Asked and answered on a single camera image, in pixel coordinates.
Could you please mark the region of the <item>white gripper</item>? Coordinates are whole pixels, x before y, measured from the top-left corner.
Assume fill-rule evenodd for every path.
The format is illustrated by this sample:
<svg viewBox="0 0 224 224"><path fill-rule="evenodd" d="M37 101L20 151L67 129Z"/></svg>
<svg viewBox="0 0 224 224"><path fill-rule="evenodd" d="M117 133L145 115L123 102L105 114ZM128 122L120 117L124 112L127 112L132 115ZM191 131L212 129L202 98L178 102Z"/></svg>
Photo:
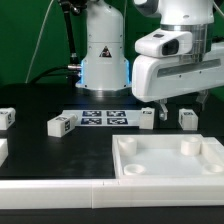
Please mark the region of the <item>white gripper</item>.
<svg viewBox="0 0 224 224"><path fill-rule="evenodd" d="M184 64L180 57L138 56L132 70L132 93L143 102L159 101L159 118L166 120L167 100L198 92L196 102L204 110L209 91L224 85L224 43L215 43L202 62Z"/></svg>

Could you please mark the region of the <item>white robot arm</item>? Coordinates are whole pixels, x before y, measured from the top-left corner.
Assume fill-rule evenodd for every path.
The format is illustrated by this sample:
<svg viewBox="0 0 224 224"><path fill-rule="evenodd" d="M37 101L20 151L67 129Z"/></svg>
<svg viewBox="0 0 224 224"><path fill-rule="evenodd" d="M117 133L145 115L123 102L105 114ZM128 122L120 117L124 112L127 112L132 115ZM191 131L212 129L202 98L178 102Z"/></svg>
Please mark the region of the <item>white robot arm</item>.
<svg viewBox="0 0 224 224"><path fill-rule="evenodd" d="M135 42L138 57L128 67L124 57L123 17L104 0L58 0L65 14L87 12L87 55L79 61L70 42L69 68L76 86L96 96L128 88L143 101L164 105L170 97L224 85L224 42L212 41L214 0L132 0L146 17L158 17L160 28Z"/></svg>

